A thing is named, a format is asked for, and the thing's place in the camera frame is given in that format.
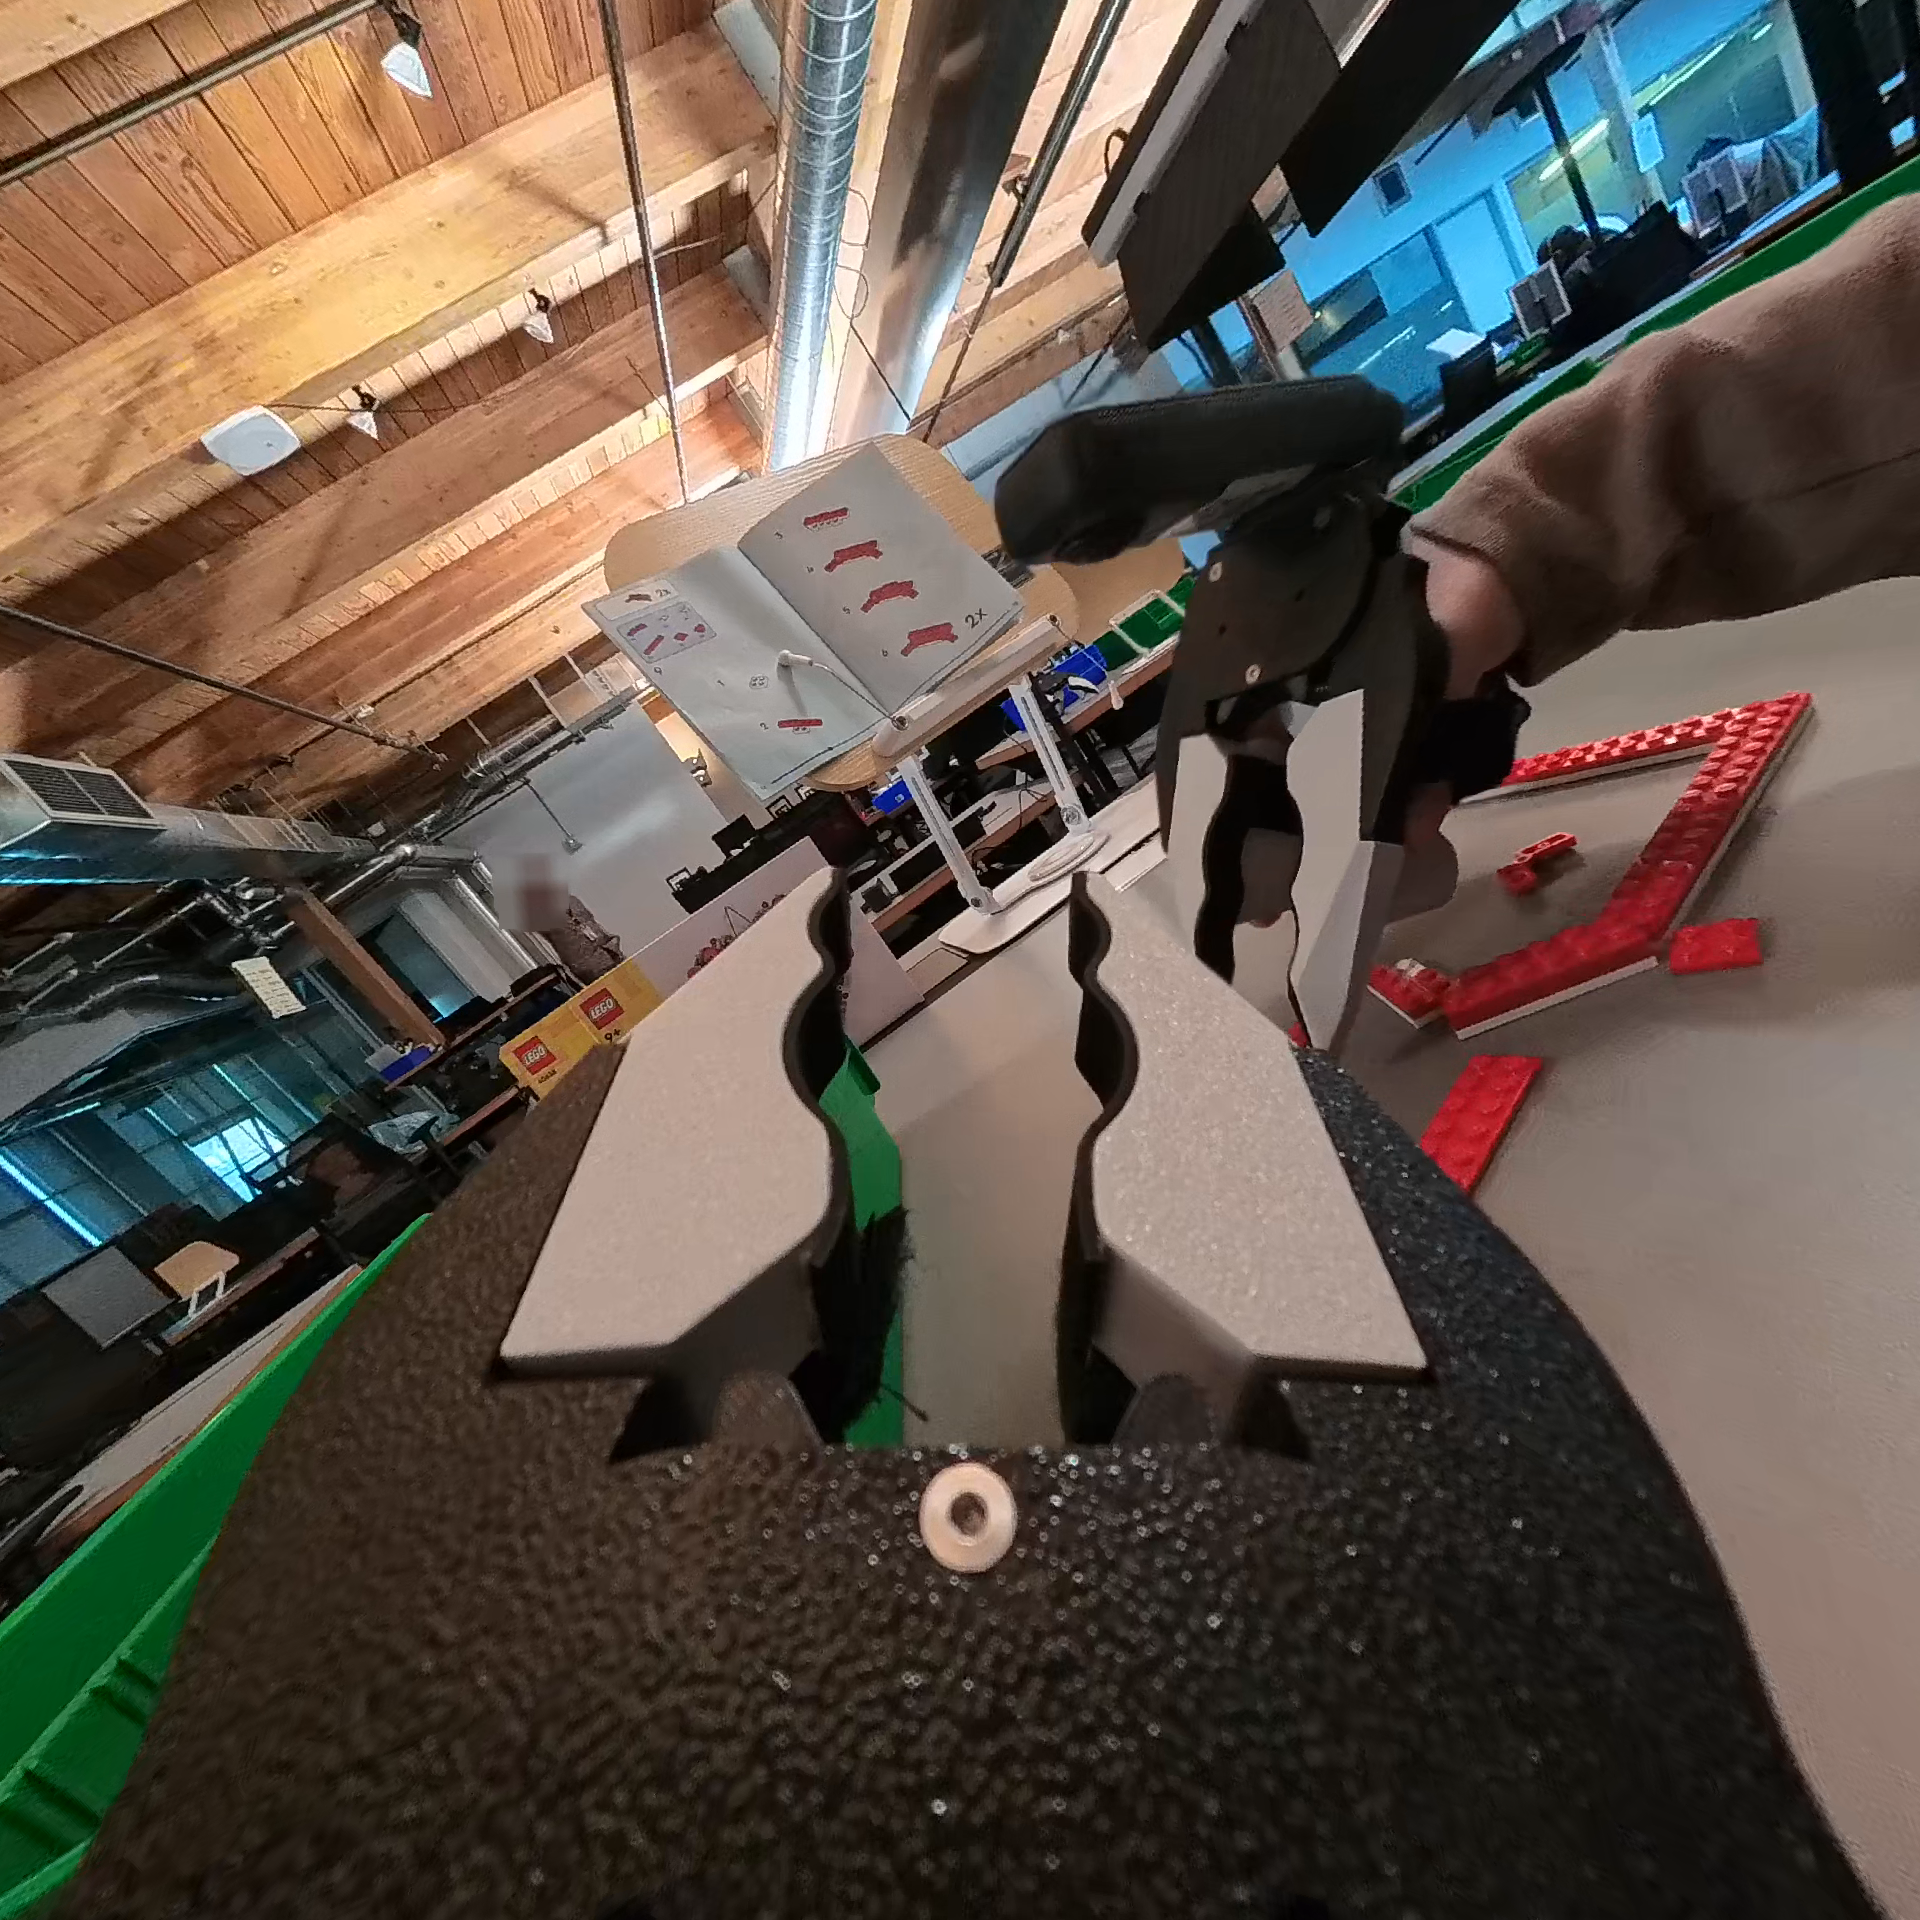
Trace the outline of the wooden chair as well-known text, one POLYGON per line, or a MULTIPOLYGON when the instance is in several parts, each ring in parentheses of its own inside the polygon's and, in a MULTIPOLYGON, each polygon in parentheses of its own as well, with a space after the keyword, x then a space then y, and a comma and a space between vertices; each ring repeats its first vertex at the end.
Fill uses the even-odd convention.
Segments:
POLYGON ((219 1306, 240 1268, 241 1255, 210 1239, 188 1241, 159 1260, 154 1278, 179 1302, 176 1330, 195 1323, 219 1306))

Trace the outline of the metal conduit pipe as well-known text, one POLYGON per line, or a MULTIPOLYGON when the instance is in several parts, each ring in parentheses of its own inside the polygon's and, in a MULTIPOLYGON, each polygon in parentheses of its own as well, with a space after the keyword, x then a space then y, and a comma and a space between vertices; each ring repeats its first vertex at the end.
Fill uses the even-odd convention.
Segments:
POLYGON ((655 355, 659 359, 659 403, 666 410, 669 436, 674 452, 674 469, 682 503, 690 503, 690 478, 685 452, 685 427, 681 412, 678 379, 670 350, 669 324, 665 313, 665 294, 659 285, 659 258, 653 240, 653 221, 646 187, 644 162, 638 140, 634 95, 630 83, 628 41, 621 23, 618 2, 597 2, 599 29, 607 52, 607 70, 612 96, 612 110, 618 131, 622 169, 630 186, 630 207, 634 215, 639 263, 646 283, 648 309, 653 325, 655 355))

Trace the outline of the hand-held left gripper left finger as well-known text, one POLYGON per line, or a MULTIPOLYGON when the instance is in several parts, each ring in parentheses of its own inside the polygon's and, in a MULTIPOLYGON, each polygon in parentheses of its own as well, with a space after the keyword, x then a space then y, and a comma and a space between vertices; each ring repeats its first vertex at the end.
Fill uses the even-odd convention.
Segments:
POLYGON ((804 876, 630 1038, 499 1349, 515 1380, 787 1378, 851 1232, 845 883, 804 876))

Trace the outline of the long red lego plate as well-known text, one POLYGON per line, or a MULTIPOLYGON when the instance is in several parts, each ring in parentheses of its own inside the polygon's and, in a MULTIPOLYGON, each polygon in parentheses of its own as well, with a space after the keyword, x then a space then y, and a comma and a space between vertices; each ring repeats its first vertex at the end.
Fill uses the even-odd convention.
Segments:
POLYGON ((1545 1068, 1526 1053, 1477 1053, 1462 1066, 1418 1138, 1462 1195, 1477 1189, 1545 1068))

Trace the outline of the white cardboard box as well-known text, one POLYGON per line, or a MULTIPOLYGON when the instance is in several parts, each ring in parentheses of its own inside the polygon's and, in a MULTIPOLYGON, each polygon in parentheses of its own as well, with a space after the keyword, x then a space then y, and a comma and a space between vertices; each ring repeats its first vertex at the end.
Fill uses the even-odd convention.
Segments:
MULTIPOLYGON (((816 875, 834 876, 813 843, 791 845, 748 876, 695 907, 638 952, 638 970, 662 994, 713 964, 738 936, 816 875)), ((876 1042, 923 1004, 923 992, 882 942, 857 903, 850 906, 851 967, 845 979, 844 1020, 853 1043, 876 1042)))

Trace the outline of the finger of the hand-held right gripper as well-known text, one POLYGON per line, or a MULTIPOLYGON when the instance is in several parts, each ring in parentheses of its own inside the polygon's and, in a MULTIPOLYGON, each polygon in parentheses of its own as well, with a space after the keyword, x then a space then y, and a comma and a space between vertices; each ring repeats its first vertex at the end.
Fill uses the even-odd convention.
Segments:
POLYGON ((1228 983, 1242 932, 1294 911, 1304 824, 1290 783, 1297 706, 1226 706, 1222 732, 1191 732, 1172 768, 1163 841, 1174 926, 1184 947, 1228 983))
POLYGON ((1457 888, 1445 835, 1451 789, 1418 783, 1400 823, 1377 826, 1363 749, 1366 694, 1351 690, 1302 720, 1286 757, 1302 819, 1290 985, 1309 1043, 1326 1053, 1339 1053, 1352 1031, 1390 924, 1441 906, 1457 888))

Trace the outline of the silver ventilation duct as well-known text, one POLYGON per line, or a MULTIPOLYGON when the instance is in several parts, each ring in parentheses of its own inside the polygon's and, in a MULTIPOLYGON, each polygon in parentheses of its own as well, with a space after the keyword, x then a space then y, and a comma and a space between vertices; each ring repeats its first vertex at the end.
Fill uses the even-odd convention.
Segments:
POLYGON ((396 853, 400 867, 443 858, 464 862, 463 851, 432 843, 376 845, 307 823, 194 809, 159 809, 144 821, 85 821, 48 814, 27 800, 5 800, 3 817, 7 886, 304 883, 368 872, 389 853, 396 853))
POLYGON ((781 10, 764 395, 771 470, 810 455, 876 10, 876 2, 791 2, 781 10))

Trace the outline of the white wireless access point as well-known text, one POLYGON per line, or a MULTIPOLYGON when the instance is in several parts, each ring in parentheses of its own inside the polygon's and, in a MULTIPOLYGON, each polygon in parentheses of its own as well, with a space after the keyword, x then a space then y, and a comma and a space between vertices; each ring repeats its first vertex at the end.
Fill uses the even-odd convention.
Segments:
POLYGON ((201 433, 204 453, 238 477, 258 477, 304 452, 286 417, 267 404, 246 407, 201 433))

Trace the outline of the white page holder clip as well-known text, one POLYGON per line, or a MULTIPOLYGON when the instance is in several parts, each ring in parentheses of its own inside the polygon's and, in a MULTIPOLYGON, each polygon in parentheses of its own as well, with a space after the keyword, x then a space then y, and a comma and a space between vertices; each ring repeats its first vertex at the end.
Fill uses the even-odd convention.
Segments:
POLYGON ((775 673, 802 716, 850 732, 889 732, 900 726, 898 714, 881 708, 872 692, 851 677, 851 671, 832 655, 781 649, 775 673))

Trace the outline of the large red white lego frame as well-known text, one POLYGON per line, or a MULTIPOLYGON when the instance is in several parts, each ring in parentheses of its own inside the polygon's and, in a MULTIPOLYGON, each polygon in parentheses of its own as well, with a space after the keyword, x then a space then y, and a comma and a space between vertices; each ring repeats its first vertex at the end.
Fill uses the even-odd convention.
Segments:
POLYGON ((1700 768, 1597 915, 1461 976, 1417 958, 1381 964, 1367 994, 1410 1028, 1443 1022, 1471 1039, 1654 970, 1812 709, 1810 692, 1790 690, 1518 758, 1485 800, 1673 760, 1695 758, 1700 768))

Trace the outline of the person's right forearm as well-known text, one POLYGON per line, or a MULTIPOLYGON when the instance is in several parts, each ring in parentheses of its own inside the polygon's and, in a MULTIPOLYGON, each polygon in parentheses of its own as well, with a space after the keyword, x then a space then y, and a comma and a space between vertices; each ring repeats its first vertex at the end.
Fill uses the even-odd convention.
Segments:
POLYGON ((1406 528, 1486 558, 1538 685, 1624 631, 1917 572, 1917 207, 1624 350, 1406 528))

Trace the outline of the person's right hand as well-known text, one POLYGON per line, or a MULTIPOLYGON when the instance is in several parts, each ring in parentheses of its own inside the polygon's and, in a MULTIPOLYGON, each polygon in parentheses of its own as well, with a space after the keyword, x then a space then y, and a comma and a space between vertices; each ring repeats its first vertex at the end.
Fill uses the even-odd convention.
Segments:
POLYGON ((1480 555, 1425 538, 1409 550, 1425 566, 1428 617, 1445 641, 1445 699, 1474 699, 1522 649, 1522 611, 1480 555))

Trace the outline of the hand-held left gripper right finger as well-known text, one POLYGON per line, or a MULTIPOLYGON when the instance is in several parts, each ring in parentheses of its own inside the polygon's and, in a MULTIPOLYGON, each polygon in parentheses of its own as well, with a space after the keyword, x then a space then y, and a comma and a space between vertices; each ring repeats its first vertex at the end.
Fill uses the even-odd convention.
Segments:
POLYGON ((1417 1380, 1423 1344, 1284 1034, 1104 876, 1074 876, 1060 1386, 1417 1380))

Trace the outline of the open instruction booklet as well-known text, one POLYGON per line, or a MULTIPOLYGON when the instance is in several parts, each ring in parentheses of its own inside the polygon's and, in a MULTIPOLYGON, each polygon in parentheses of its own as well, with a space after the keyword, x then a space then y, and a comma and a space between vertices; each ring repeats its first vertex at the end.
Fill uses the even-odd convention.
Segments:
POLYGON ((798 714, 781 649, 840 659, 900 720, 1022 630, 1020 589, 875 444, 734 541, 584 611, 757 803, 879 732, 798 714))

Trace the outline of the white ceiling air unit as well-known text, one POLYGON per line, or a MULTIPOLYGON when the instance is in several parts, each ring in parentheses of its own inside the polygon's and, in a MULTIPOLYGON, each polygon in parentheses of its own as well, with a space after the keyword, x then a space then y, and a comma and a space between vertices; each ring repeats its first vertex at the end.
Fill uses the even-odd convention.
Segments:
POLYGON ((100 830, 154 835, 163 821, 113 771, 85 760, 3 757, 3 845, 100 830))

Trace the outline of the yellow toy box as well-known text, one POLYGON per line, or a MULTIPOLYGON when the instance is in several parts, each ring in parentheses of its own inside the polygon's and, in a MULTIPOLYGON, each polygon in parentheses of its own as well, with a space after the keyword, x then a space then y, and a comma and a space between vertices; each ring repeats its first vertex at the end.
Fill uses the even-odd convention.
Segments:
POLYGON ((499 1048, 499 1065, 515 1087, 532 1100, 544 1100, 572 1073, 595 1055, 600 1038, 589 1020, 570 1003, 523 1028, 499 1048))
POLYGON ((622 958, 563 1003, 584 1043, 622 1043, 665 1003, 665 994, 639 967, 622 958))

